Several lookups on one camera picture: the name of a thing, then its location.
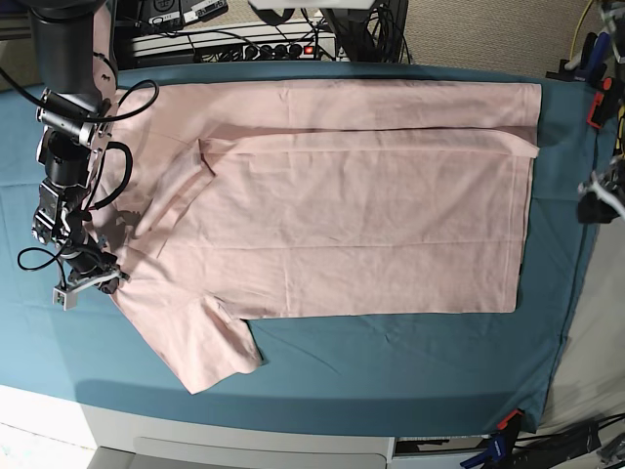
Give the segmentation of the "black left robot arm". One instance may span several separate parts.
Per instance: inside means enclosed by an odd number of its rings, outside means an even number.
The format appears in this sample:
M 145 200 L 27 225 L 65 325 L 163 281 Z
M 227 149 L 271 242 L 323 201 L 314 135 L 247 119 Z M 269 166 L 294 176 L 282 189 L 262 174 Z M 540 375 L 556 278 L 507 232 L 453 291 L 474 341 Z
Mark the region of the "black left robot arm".
M 590 52 L 582 55 L 578 69 L 595 89 L 587 124 L 597 131 L 613 117 L 617 124 L 607 168 L 592 172 L 578 188 L 577 220 L 586 225 L 624 218 L 624 3 L 600 1 L 598 6 L 604 31 L 596 36 Z

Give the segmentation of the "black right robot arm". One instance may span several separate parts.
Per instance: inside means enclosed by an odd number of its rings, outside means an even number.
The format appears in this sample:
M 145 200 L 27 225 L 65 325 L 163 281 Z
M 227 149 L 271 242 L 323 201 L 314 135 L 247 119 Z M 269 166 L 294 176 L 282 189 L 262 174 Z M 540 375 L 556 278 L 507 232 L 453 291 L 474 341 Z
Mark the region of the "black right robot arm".
M 32 233 L 56 250 L 59 269 L 53 301 L 71 308 L 79 292 L 95 287 L 115 292 L 128 280 L 104 238 L 87 231 L 92 214 L 126 189 L 133 169 L 127 145 L 112 139 L 115 123 L 151 107 L 120 111 L 113 53 L 113 1 L 28 1 L 25 4 L 45 89 L 40 97 L 20 93 L 36 106 L 43 129 L 36 158 L 45 169 Z

